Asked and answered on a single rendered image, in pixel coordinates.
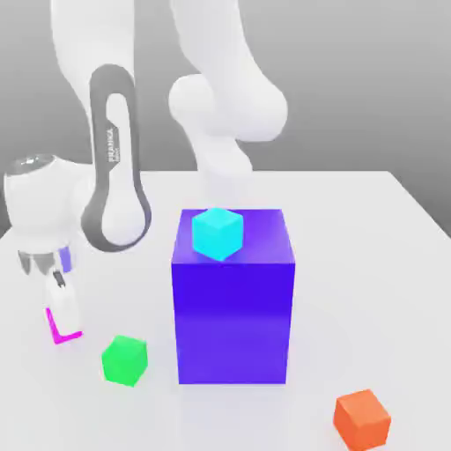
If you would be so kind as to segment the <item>small cyan cube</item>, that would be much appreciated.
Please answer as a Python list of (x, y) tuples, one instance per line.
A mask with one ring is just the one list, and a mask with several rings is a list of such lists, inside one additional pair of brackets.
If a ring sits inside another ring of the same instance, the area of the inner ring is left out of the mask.
[(244, 241), (244, 218), (234, 211), (211, 208), (191, 220), (192, 248), (199, 254), (223, 262), (239, 251)]

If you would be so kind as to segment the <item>large blue box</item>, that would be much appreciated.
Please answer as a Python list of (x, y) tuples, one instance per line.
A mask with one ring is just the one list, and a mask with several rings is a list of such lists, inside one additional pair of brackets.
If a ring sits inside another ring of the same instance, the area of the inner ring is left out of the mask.
[(192, 248), (181, 212), (171, 261), (181, 384), (286, 381), (296, 262), (280, 210), (242, 210), (242, 249), (218, 262)]

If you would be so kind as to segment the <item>small magenta cube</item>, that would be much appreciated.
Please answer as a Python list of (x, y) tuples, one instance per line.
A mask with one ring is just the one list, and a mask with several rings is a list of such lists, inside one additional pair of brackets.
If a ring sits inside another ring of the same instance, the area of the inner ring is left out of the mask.
[(55, 320), (53, 318), (51, 310), (47, 307), (45, 309), (45, 311), (46, 311), (46, 316), (48, 319), (48, 325), (50, 328), (50, 332), (51, 332), (51, 335), (52, 335), (55, 345), (63, 344), (63, 343), (75, 340), (77, 338), (80, 338), (83, 335), (82, 331), (77, 331), (77, 332), (71, 333), (69, 335), (61, 335), (55, 324)]

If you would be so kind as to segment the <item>small green cube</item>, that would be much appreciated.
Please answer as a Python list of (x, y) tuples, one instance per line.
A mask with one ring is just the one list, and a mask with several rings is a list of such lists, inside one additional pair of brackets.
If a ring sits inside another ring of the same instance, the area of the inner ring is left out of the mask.
[(148, 366), (147, 343), (117, 335), (102, 352), (101, 363), (107, 381), (134, 387)]

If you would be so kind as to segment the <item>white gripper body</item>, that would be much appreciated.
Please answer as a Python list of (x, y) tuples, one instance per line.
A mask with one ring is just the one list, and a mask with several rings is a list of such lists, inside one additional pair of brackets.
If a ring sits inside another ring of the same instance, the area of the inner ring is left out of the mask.
[(46, 302), (60, 335), (72, 335), (82, 331), (76, 291), (70, 278), (48, 275)]

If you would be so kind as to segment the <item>small orange cube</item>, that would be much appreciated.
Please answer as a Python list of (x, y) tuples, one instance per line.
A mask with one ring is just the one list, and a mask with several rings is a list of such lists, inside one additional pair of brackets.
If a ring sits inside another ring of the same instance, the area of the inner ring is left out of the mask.
[(371, 389), (339, 396), (333, 425), (350, 451), (368, 451), (384, 446), (391, 416)]

